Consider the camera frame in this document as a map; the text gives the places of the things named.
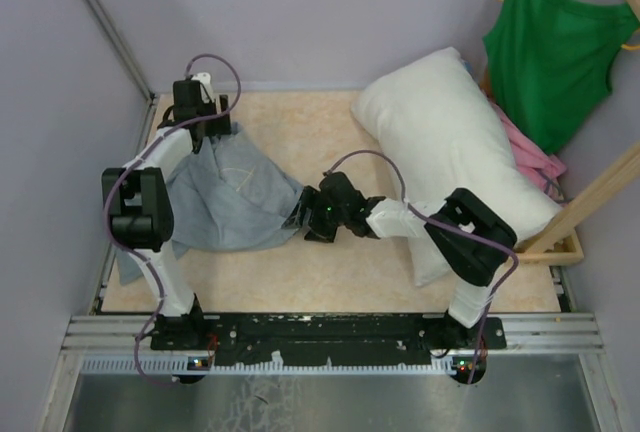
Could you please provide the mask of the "grey-blue pillowcase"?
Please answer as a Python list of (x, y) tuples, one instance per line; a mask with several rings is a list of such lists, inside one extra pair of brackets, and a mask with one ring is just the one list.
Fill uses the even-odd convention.
[(174, 212), (176, 258), (190, 249), (209, 252), (279, 247), (297, 229), (282, 224), (303, 185), (285, 173), (232, 123), (232, 134), (210, 138), (167, 179)]

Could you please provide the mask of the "white pillow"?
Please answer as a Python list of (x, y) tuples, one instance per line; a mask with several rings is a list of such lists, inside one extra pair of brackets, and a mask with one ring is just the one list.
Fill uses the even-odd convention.
[(502, 122), (453, 47), (370, 84), (352, 103), (358, 123), (400, 170), (397, 192), (436, 212), (466, 188), (527, 240), (559, 205), (521, 174)]

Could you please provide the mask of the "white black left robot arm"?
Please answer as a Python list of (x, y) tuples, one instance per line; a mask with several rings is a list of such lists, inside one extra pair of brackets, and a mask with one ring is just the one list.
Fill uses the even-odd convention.
[(173, 84), (174, 103), (151, 142), (132, 160), (101, 177), (109, 239), (146, 279), (158, 315), (178, 318), (172, 335), (184, 347), (201, 346), (208, 325), (189, 314), (196, 301), (172, 245), (174, 212), (167, 179), (215, 135), (231, 132), (228, 100), (219, 100), (211, 75), (198, 73)]

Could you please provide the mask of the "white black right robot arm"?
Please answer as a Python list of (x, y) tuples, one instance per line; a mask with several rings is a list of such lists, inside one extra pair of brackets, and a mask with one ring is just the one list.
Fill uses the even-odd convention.
[(282, 227), (304, 228), (307, 241), (320, 243), (332, 243), (344, 227), (360, 238), (404, 237), (434, 245), (458, 277), (446, 332), (461, 348), (481, 337), (490, 284), (517, 241), (515, 231), (468, 189), (457, 188), (431, 207), (366, 197), (342, 172), (327, 174), (318, 188), (306, 186)]

